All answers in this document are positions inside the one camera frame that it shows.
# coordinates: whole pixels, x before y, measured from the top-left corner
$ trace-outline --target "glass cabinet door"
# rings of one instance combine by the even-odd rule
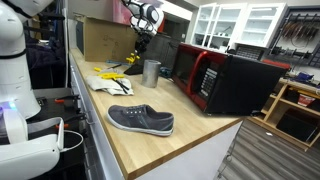
[[[242,44],[267,47],[274,34],[280,17],[284,14],[285,3],[249,5],[246,22],[238,38]]]
[[[204,46],[215,6],[216,3],[200,6],[191,36],[192,45]]]
[[[210,38],[207,47],[225,51],[230,45],[235,29],[239,27],[239,17],[244,14],[246,3],[222,4],[212,20],[212,28],[209,28]]]

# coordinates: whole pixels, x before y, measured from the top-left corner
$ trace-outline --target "microwave handle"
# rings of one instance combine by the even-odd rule
[[[197,71],[198,71],[198,69],[199,69],[199,67],[200,67],[200,64],[201,64],[200,62],[201,62],[201,60],[202,60],[204,57],[206,57],[207,54],[208,54],[208,51],[202,51],[202,52],[198,55],[197,60],[196,60],[194,66],[193,66],[193,68],[192,68],[191,75],[190,75],[190,77],[189,77],[189,83],[188,83],[188,86],[187,86],[187,93],[188,93],[189,95],[192,95],[192,94],[193,94],[193,92],[192,92],[192,85],[193,85],[194,77],[196,76],[196,73],[197,73]]]

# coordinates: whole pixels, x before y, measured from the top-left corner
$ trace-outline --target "metal cup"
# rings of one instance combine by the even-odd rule
[[[161,63],[155,60],[145,60],[143,66],[142,82],[145,87],[157,87]]]

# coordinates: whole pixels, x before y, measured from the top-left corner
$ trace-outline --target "gray sneaker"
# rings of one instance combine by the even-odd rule
[[[113,105],[107,113],[109,121],[119,129],[169,136],[173,131],[173,115],[156,112],[149,105],[123,107]]]

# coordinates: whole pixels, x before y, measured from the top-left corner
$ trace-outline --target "red microwave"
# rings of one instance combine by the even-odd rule
[[[286,69],[181,43],[172,79],[205,113],[260,112]]]

